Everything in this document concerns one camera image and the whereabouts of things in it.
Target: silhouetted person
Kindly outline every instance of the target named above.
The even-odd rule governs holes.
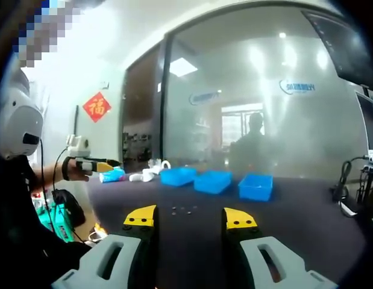
[[[265,171],[265,157],[262,153],[264,136],[260,132],[262,126],[261,113],[252,113],[249,117],[249,133],[231,144],[229,167],[234,174]]]

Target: blue logo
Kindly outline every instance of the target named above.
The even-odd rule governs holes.
[[[279,82],[279,85],[281,90],[284,91],[287,95],[315,91],[315,85],[312,83],[294,83],[288,80],[281,80]]]
[[[218,98],[218,92],[204,93],[203,95],[190,95],[189,102],[191,105],[204,104],[214,98]]]

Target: pixelated area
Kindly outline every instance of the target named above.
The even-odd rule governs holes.
[[[22,67],[34,67],[43,53],[56,52],[58,39],[72,28],[73,16],[80,15],[80,9],[65,0],[44,0],[33,13],[19,25],[19,37],[13,43]]]

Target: screen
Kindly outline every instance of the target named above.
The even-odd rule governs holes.
[[[365,120],[368,149],[373,150],[373,100],[360,93],[356,93],[356,95]]]
[[[339,19],[303,12],[328,50],[339,77],[373,90],[373,61],[357,30]]]

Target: hand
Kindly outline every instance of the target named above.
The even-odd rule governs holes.
[[[67,174],[70,179],[70,181],[89,181],[89,176],[92,175],[92,172],[87,170],[81,170],[77,168],[77,161],[74,159],[69,160],[67,164]]]

